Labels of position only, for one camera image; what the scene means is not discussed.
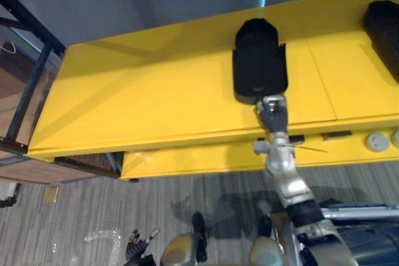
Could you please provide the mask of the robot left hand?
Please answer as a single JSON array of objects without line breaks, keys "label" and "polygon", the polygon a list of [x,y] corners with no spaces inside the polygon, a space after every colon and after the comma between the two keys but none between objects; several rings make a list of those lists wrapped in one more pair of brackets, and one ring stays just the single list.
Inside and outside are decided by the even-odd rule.
[{"label": "robot left hand", "polygon": [[138,229],[135,229],[125,249],[126,262],[124,265],[156,265],[153,255],[145,255],[145,252],[150,242],[158,235],[159,231],[159,228],[153,229],[146,239],[141,239]]}]

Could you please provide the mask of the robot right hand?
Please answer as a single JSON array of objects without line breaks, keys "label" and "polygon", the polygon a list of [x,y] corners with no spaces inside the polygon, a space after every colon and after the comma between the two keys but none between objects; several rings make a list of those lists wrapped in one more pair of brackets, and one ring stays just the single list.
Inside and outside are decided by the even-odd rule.
[{"label": "robot right hand", "polygon": [[271,95],[256,103],[260,121],[270,133],[288,132],[287,102],[283,95]]}]

